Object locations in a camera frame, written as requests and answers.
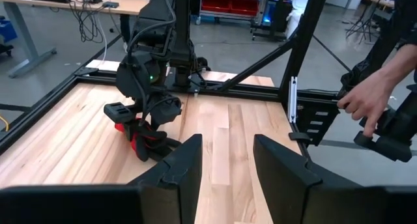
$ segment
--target metal shelving rack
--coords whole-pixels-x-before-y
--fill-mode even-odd
[[[201,10],[201,6],[202,6],[202,3],[200,3],[200,14],[195,21],[196,25],[199,25],[201,23],[201,16],[212,16],[214,17],[216,21],[218,21],[219,18],[253,21],[256,17],[256,16],[247,16],[247,15],[241,15],[241,14],[228,13],[228,12],[211,12],[207,10]]]

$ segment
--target gray floor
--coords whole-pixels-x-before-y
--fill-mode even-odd
[[[81,43],[78,24],[68,11],[54,13],[48,8],[27,6],[22,6],[21,10],[38,49],[47,50],[55,46],[58,51],[58,54],[36,70],[17,79],[9,79],[7,70],[25,59],[18,42],[12,42],[16,47],[12,59],[0,56],[0,102],[32,105],[101,49],[103,44]],[[5,15],[3,7],[0,7],[0,15],[2,14]],[[358,44],[358,36],[345,39],[345,29],[349,25],[341,23],[341,20],[350,20],[353,17],[354,12],[344,13],[340,8],[326,6],[315,30],[315,35],[350,67],[361,61],[371,48],[371,45],[364,42]],[[100,20],[105,27],[107,39],[114,38],[116,34],[108,32],[113,26],[110,16],[102,14]],[[277,46],[261,38],[252,42],[249,26],[246,24],[227,21],[214,24],[206,21],[199,26],[193,25],[191,30],[197,55],[206,57],[209,65],[219,71],[240,72]],[[118,41],[109,48],[106,60],[119,61],[123,57],[122,43]],[[286,53],[256,74],[271,77],[279,85],[288,57],[289,53]],[[312,40],[299,75],[299,88],[339,90],[340,76],[345,72],[342,65],[318,42]],[[390,100],[391,106],[398,107],[404,100],[408,94],[405,86],[409,83],[412,83],[411,77],[395,89],[395,99]],[[10,121],[19,115],[6,111],[1,114]],[[328,131],[324,143],[351,143],[359,130],[361,127],[358,123],[342,113]],[[328,145],[309,148],[313,161],[359,184],[417,184],[415,158],[409,163],[394,163],[374,152]]]

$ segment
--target desk leg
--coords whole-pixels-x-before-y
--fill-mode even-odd
[[[27,59],[24,62],[8,71],[8,76],[10,78],[14,78],[26,74],[28,71],[34,69],[40,63],[49,59],[49,57],[57,52],[55,48],[52,48],[51,50],[39,55],[17,4],[8,2],[4,2],[3,4],[5,5],[8,17],[14,25],[18,39],[20,39],[20,45],[23,46],[27,56]]]

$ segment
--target black aluminum frame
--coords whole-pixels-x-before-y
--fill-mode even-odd
[[[291,77],[297,76],[300,71],[302,61],[306,55],[309,43],[313,36],[313,32],[319,20],[319,16],[324,7],[325,1],[326,0],[308,1],[304,16],[300,21],[300,25],[297,31],[294,33],[294,38],[290,39],[288,43],[269,53],[264,58],[257,61],[255,64],[251,65],[249,68],[230,80],[225,82],[207,81],[209,88],[200,89],[199,93],[215,96],[262,100],[268,102],[281,102],[284,110],[287,110],[287,102],[289,99],[289,82]],[[114,44],[119,38],[120,36],[111,41],[109,46]],[[292,52],[289,57],[287,68],[285,69],[280,87],[263,87],[257,85],[239,84],[241,81],[250,75],[253,75],[256,71],[262,69],[264,66],[271,63],[273,60],[277,59],[280,55],[284,54],[290,49],[292,49]],[[31,107],[30,111],[25,112],[22,116],[12,122],[11,130],[7,132],[3,138],[0,136],[0,154],[4,153],[5,150],[11,147],[15,141],[17,141],[30,127],[32,127],[78,83],[115,85],[116,72],[85,68],[88,63],[99,57],[103,52],[104,49],[99,51],[95,56],[89,59],[84,65],[82,65],[78,71],[74,72],[71,76],[66,78],[60,85],[54,88],[50,93],[43,97],[43,99]],[[169,83],[170,81],[175,82],[175,80],[177,80],[180,75],[184,75],[184,73],[178,74],[173,72],[173,74],[167,77],[166,83]],[[169,90],[173,92],[195,92],[193,87],[190,89],[171,87],[172,86],[169,86]],[[298,108],[301,113],[307,112],[306,109],[310,108],[314,108],[318,111],[320,109],[331,109],[331,111],[326,111],[329,112],[328,117],[330,120],[323,120],[323,125],[321,126],[321,128],[324,128],[324,131],[322,130],[317,137],[312,137],[311,141],[297,141],[302,155],[308,158],[309,155],[308,151],[306,150],[307,146],[309,144],[318,145],[320,143],[328,127],[330,127],[334,118],[339,113],[336,106],[337,96],[335,94],[298,91],[297,100]],[[302,120],[298,121],[297,124],[290,123],[291,128],[294,132],[299,132],[299,128],[301,128],[303,132],[306,132],[307,129],[310,128],[309,124],[313,122],[315,118],[308,116],[307,114],[301,114],[299,117]]]

